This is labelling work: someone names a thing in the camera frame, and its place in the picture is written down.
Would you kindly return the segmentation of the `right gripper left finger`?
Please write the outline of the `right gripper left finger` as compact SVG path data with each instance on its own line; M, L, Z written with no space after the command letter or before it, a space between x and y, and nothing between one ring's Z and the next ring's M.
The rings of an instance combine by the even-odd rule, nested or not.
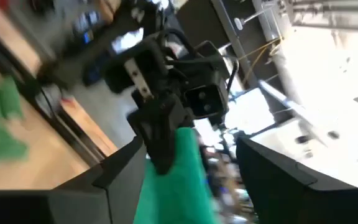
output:
M0 223L132 223L145 177L140 137L52 190L0 190Z

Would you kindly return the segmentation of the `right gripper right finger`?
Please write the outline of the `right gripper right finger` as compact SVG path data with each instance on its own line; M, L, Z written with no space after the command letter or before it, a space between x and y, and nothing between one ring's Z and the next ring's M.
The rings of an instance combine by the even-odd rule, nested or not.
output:
M358 188L247 136L236 140L241 179L261 223L358 223Z

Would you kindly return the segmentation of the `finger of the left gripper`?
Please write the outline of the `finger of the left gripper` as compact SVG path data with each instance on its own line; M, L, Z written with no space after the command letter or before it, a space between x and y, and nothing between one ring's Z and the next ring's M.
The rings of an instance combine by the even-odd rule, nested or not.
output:
M170 93L147 100L127 120L143 139L157 173L167 174L175 160L175 131L192 126L190 112L179 96Z

